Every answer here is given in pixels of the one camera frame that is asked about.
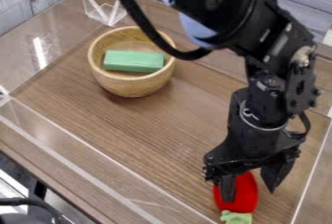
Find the black cable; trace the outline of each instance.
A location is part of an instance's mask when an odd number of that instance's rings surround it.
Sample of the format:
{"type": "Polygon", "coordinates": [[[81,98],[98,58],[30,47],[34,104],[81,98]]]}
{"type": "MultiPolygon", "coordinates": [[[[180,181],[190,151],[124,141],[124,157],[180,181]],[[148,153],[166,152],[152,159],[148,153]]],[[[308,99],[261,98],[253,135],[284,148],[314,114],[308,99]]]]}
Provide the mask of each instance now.
{"type": "Polygon", "coordinates": [[[176,48],[170,46],[170,44],[165,41],[160,33],[157,32],[154,26],[152,25],[138,3],[136,0],[120,0],[124,7],[126,8],[133,20],[137,22],[137,24],[141,26],[145,34],[149,36],[149,38],[154,41],[154,43],[158,45],[158,47],[168,52],[174,57],[178,57],[184,60],[196,60],[205,55],[208,55],[212,50],[208,50],[205,48],[199,48],[193,51],[180,51],[176,48]]]}
{"type": "Polygon", "coordinates": [[[53,214],[55,218],[55,224],[62,224],[63,214],[59,211],[57,211],[47,203],[30,198],[0,198],[0,206],[22,206],[22,205],[38,206],[43,208],[53,214]]]}

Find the green object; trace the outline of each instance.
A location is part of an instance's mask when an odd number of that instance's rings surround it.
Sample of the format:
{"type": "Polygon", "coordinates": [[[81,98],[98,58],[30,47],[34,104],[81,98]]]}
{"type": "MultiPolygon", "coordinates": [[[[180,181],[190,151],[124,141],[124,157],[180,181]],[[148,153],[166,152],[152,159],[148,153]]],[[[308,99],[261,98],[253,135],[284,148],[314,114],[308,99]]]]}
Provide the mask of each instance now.
{"type": "Polygon", "coordinates": [[[228,224],[252,224],[253,215],[252,213],[237,213],[225,210],[221,220],[227,221],[228,224]]]}
{"type": "Polygon", "coordinates": [[[154,73],[162,69],[164,63],[162,53],[109,50],[105,55],[103,68],[109,71],[154,73]]]}

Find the bowl rim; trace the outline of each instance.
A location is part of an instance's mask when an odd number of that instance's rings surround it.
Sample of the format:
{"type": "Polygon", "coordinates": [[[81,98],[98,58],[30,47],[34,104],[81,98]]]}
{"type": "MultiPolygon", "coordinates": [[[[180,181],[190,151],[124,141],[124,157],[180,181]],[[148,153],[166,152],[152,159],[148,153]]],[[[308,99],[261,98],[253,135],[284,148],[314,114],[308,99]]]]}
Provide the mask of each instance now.
{"type": "MultiPolygon", "coordinates": [[[[89,62],[90,62],[90,65],[93,67],[93,70],[94,71],[98,71],[105,77],[110,78],[110,79],[116,79],[116,80],[146,80],[149,78],[153,78],[156,77],[157,75],[160,75],[161,73],[164,73],[172,66],[173,64],[176,63],[176,57],[174,56],[170,56],[170,59],[168,61],[168,64],[166,66],[162,67],[161,70],[158,70],[157,72],[152,73],[152,74],[148,74],[145,76],[137,76],[137,77],[130,77],[130,78],[122,78],[122,77],[118,77],[117,75],[112,75],[109,74],[98,65],[97,63],[94,62],[94,57],[93,57],[93,51],[94,51],[94,48],[97,46],[97,43],[106,37],[109,36],[110,34],[116,33],[116,32],[120,32],[125,29],[141,29],[140,26],[126,26],[126,27],[120,27],[120,28],[116,28],[107,32],[105,32],[99,37],[98,39],[90,44],[90,47],[89,47],[89,62]]],[[[169,42],[169,44],[173,46],[173,48],[176,47],[176,43],[174,41],[172,40],[172,38],[161,31],[158,31],[158,33],[164,36],[164,38],[166,39],[166,41],[169,42]]]]}

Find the red object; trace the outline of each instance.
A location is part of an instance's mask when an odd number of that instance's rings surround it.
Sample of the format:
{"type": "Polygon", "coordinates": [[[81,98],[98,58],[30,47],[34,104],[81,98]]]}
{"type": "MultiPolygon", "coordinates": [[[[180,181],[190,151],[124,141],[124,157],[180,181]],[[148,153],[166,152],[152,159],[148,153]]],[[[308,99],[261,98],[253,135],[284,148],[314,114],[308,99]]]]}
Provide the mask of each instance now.
{"type": "Polygon", "coordinates": [[[215,200],[221,210],[232,212],[253,212],[259,203],[259,187],[255,176],[251,172],[236,178],[236,193],[233,203],[225,203],[221,197],[221,190],[217,185],[213,188],[215,200]]]}

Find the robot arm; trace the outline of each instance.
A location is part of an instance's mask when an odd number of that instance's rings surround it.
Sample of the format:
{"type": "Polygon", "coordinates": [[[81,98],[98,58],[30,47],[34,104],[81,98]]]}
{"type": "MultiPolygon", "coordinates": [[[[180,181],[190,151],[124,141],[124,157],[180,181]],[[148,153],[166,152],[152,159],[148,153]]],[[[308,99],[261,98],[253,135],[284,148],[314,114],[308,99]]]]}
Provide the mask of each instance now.
{"type": "Polygon", "coordinates": [[[244,56],[249,85],[232,95],[228,137],[205,155],[204,173],[220,186],[225,202],[233,202],[236,177],[257,168],[273,192],[300,156],[311,130],[306,110],[320,94],[311,32],[278,0],[164,0],[181,12],[186,34],[201,46],[182,52],[158,37],[136,1],[121,1],[156,44],[177,57],[197,59],[219,48],[244,56]],[[286,129],[295,116],[306,133],[286,129]]]}

